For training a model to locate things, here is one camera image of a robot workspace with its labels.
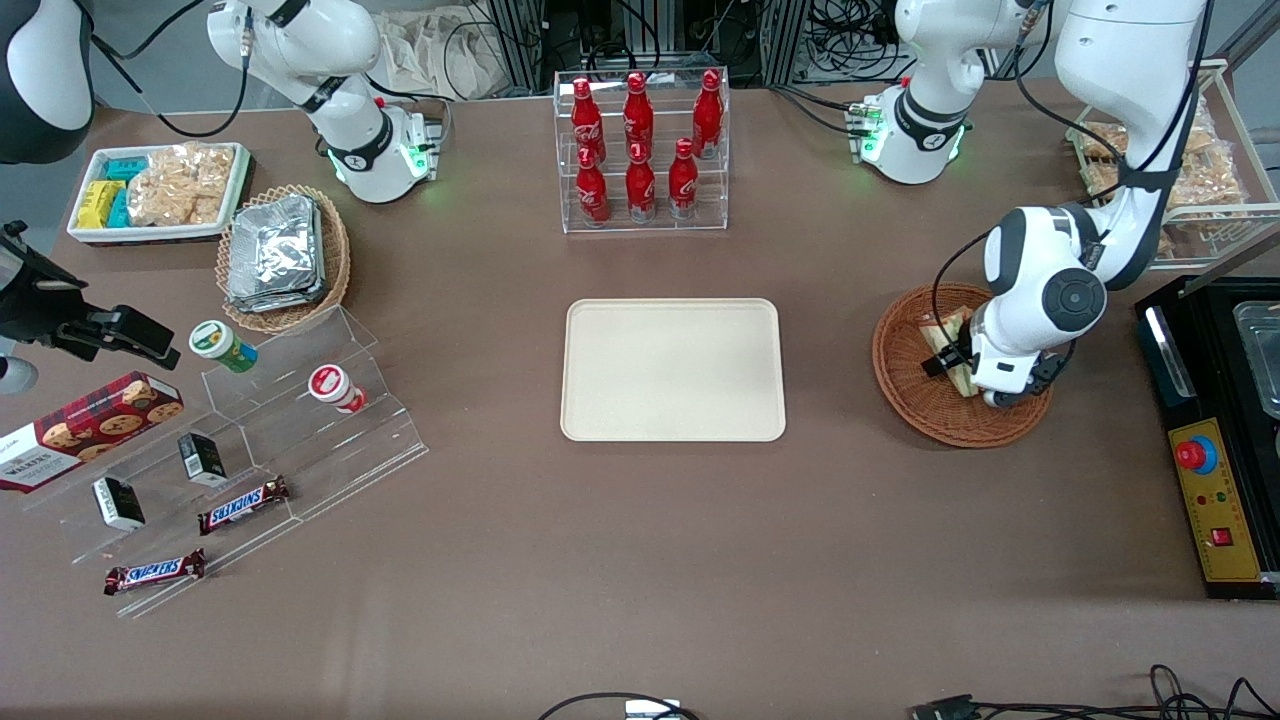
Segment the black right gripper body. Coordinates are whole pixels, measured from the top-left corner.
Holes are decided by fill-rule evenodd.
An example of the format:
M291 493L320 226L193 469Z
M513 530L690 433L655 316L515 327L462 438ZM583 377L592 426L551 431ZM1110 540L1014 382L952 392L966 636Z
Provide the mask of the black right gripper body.
M86 346L87 283L22 237L24 222L3 225L1 333L23 345Z

